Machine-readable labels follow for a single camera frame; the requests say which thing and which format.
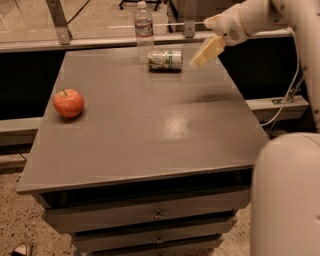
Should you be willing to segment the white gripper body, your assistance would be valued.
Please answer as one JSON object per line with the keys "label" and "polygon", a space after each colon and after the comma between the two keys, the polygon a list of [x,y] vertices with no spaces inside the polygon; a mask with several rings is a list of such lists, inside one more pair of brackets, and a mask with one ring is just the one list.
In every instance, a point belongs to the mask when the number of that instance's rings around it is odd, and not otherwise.
{"label": "white gripper body", "polygon": [[239,4],[220,14],[206,18],[203,23],[217,36],[220,36],[227,46],[236,46],[249,38],[241,21]]}

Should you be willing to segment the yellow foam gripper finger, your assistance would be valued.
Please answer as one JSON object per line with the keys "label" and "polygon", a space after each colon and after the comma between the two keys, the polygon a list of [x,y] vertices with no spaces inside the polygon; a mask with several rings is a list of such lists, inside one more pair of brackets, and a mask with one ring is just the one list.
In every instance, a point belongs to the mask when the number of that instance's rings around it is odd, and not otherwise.
{"label": "yellow foam gripper finger", "polygon": [[206,39],[199,50],[193,55],[189,64],[192,68],[200,68],[209,62],[211,59],[220,55],[224,48],[226,47],[226,43],[220,36],[214,36],[212,38]]}

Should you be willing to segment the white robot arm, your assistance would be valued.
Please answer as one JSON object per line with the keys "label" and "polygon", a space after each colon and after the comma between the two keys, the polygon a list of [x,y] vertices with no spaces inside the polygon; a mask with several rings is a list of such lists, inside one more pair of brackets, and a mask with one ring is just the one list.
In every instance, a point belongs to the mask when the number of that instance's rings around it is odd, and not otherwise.
{"label": "white robot arm", "polygon": [[[193,56],[194,67],[258,32],[292,29],[313,119],[320,122],[319,0],[245,0],[204,24],[216,36]],[[250,256],[320,256],[319,217],[319,133],[290,133],[269,141],[253,171]]]}

